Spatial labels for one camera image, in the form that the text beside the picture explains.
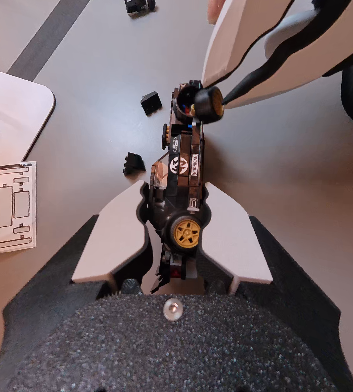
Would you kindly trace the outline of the white sticker sheet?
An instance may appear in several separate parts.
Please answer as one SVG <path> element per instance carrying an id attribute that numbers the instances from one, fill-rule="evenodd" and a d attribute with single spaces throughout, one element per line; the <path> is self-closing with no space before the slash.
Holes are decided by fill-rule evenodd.
<path id="1" fill-rule="evenodd" d="M 36 247 L 36 166 L 0 165 L 0 252 Z"/>

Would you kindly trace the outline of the black lego car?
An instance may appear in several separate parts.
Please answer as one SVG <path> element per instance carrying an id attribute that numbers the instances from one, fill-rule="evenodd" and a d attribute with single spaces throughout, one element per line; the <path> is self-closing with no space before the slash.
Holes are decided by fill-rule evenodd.
<path id="1" fill-rule="evenodd" d="M 196 216 L 203 227 L 203 123 L 194 118 L 193 100 L 202 89 L 201 81 L 179 84 L 172 93 L 169 124 L 164 124 L 162 149 L 167 152 L 151 167 L 148 220 L 161 239 L 161 260 L 151 290 L 155 293 L 172 278 L 197 277 L 195 267 L 198 246 L 193 252 L 170 248 L 165 228 L 179 214 Z"/>

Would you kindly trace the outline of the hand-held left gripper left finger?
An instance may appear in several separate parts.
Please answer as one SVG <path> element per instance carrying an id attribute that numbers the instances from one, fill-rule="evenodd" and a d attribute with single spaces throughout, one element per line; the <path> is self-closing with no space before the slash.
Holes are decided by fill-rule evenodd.
<path id="1" fill-rule="evenodd" d="M 125 279 L 142 283 L 153 264 L 146 226 L 148 199 L 149 184 L 137 181 L 100 211 L 73 272 L 74 283 L 121 285 Z"/>

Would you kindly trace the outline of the black lego wheel gold hub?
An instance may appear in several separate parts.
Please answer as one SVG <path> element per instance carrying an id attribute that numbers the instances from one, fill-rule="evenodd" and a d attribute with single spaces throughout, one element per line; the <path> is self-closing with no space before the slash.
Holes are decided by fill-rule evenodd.
<path id="1" fill-rule="evenodd" d="M 196 249 L 202 222 L 192 214 L 179 214 L 165 228 L 167 243 L 175 251 L 189 253 Z"/>
<path id="2" fill-rule="evenodd" d="M 223 95 L 217 86 L 200 89 L 194 97 L 194 114 L 203 124 L 211 124 L 223 118 Z"/>

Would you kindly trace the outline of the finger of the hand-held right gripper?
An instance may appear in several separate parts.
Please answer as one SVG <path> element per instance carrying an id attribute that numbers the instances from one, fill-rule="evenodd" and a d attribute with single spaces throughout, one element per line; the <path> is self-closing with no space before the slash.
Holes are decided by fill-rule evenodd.
<path id="1" fill-rule="evenodd" d="M 353 1 L 326 1 L 315 12 L 286 18 L 269 33 L 267 61 L 224 98 L 226 109 L 297 89 L 353 55 Z"/>
<path id="2" fill-rule="evenodd" d="M 209 40 L 201 82 L 213 86 L 229 77 L 251 47 L 284 18 L 291 0 L 225 0 Z"/>

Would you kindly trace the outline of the small black lego brick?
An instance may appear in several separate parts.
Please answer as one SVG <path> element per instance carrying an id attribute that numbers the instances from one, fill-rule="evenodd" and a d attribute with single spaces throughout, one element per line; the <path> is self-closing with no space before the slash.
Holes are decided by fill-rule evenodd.
<path id="1" fill-rule="evenodd" d="M 124 176 L 145 171 L 145 164 L 142 157 L 139 154 L 128 152 L 127 156 L 125 157 L 125 163 L 122 172 Z"/>
<path id="2" fill-rule="evenodd" d="M 140 104 L 146 116 L 151 116 L 156 111 L 162 109 L 163 105 L 156 91 L 152 91 L 142 97 Z"/>

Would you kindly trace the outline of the white booklet stand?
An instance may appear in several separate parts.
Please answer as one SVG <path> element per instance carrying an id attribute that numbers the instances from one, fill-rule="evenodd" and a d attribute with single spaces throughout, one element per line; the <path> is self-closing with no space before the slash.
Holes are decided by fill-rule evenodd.
<path id="1" fill-rule="evenodd" d="M 26 160 L 55 105 L 46 86 L 0 72 L 0 165 Z"/>

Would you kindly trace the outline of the person's right hand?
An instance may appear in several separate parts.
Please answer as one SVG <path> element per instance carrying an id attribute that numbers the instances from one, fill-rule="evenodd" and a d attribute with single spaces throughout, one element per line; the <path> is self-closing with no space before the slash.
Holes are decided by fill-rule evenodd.
<path id="1" fill-rule="evenodd" d="M 209 24 L 214 25 L 217 22 L 224 3 L 225 3 L 225 0 L 209 0 L 208 1 L 207 20 L 208 20 Z"/>

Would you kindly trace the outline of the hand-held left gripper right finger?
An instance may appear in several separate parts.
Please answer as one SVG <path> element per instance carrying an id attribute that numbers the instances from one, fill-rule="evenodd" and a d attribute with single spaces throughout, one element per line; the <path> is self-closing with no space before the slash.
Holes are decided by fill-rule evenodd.
<path id="1" fill-rule="evenodd" d="M 232 197 L 211 183 L 205 184 L 210 218 L 200 231 L 199 251 L 226 275 L 228 295 L 235 295 L 240 283 L 270 285 L 272 274 L 253 229 L 250 216 Z"/>

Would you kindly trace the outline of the small black lego piece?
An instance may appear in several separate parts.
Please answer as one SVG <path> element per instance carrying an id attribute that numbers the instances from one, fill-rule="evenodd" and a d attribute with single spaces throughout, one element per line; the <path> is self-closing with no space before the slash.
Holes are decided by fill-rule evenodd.
<path id="1" fill-rule="evenodd" d="M 129 16 L 153 12 L 156 7 L 155 0 L 125 0 L 124 2 Z"/>

